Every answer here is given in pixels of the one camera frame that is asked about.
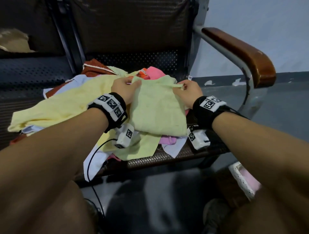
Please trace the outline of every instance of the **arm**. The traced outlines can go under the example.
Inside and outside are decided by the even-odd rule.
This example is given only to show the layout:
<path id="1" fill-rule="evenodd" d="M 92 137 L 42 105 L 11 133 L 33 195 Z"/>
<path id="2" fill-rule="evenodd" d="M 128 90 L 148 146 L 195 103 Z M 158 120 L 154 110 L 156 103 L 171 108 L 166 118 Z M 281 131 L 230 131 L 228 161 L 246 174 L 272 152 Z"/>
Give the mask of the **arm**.
<path id="1" fill-rule="evenodd" d="M 112 91 L 131 103 L 140 83 L 114 81 Z M 76 117 L 0 151 L 0 227 L 22 225 L 61 192 L 108 127 L 105 114 L 91 108 Z"/>
<path id="2" fill-rule="evenodd" d="M 174 88 L 173 91 L 192 108 L 203 93 L 194 81 L 181 83 L 187 89 Z M 217 116 L 212 128 L 241 164 L 282 202 L 295 211 L 304 207 L 301 204 L 308 203 L 307 142 L 229 112 Z"/>

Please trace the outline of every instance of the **leg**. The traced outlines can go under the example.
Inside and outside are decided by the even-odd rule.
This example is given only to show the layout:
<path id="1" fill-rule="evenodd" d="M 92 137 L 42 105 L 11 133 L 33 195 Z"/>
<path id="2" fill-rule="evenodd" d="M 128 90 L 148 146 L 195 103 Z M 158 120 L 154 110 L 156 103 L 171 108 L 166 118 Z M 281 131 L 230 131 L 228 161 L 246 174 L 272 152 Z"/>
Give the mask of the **leg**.
<path id="1" fill-rule="evenodd" d="M 26 224 L 22 233 L 93 234 L 95 225 L 78 186 L 70 181 L 55 201 Z"/>

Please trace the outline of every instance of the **wooden armrest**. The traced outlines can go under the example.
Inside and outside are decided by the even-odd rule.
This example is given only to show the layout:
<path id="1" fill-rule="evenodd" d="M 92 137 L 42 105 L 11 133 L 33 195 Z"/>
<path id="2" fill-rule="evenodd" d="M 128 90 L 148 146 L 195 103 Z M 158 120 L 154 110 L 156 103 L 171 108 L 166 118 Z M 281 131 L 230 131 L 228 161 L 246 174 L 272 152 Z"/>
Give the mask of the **wooden armrest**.
<path id="1" fill-rule="evenodd" d="M 237 56 L 247 65 L 252 74 L 254 88 L 269 87 L 275 83 L 276 71 L 266 54 L 218 28 L 202 28 L 201 33 Z"/>

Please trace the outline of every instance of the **pile of clothes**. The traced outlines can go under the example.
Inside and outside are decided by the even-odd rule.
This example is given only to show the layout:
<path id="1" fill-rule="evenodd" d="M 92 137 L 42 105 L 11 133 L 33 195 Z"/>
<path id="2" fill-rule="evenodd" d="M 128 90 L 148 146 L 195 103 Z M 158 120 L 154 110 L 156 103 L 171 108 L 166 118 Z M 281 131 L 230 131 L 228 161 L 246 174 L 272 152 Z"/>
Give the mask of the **pile of clothes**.
<path id="1" fill-rule="evenodd" d="M 122 69 L 105 66 L 95 59 L 85 62 L 81 75 L 55 88 L 45 89 L 45 100 L 32 108 L 14 112 L 8 131 L 21 131 L 23 134 L 11 143 L 82 113 L 89 102 L 104 93 L 110 93 L 114 80 L 120 77 L 133 77 L 132 82 L 142 80 L 133 102 L 127 106 L 127 121 L 133 125 L 136 134 L 127 148 L 118 149 L 111 142 L 101 147 L 91 161 L 90 180 L 107 159 L 127 161 L 151 157 L 158 144 L 175 158 L 187 139 L 188 109 L 172 91 L 173 87 L 182 85 L 176 84 L 175 78 L 165 75 L 155 67 L 128 74 Z M 90 158 L 98 146 L 114 138 L 115 134 L 116 132 L 111 130 L 100 137 L 84 161 L 84 172 L 87 171 Z"/>

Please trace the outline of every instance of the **hand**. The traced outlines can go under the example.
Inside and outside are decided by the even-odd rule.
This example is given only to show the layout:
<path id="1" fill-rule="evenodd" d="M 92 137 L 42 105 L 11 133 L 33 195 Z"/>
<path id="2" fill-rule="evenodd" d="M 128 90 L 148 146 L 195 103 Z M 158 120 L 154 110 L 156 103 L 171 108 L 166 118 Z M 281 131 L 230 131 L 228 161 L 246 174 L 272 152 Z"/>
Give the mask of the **hand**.
<path id="1" fill-rule="evenodd" d="M 126 105 L 133 101 L 135 90 L 142 84 L 141 80 L 138 80 L 130 85 L 127 84 L 131 82 L 132 77 L 118 78 L 114 80 L 112 85 L 112 92 L 118 93 L 123 98 Z"/>
<path id="2" fill-rule="evenodd" d="M 180 88 L 173 88 L 174 94 L 181 98 L 185 106 L 192 109 L 196 99 L 203 96 L 201 88 L 199 87 L 198 83 L 190 80 L 184 80 L 178 84 L 184 84 L 185 89 L 181 90 Z"/>

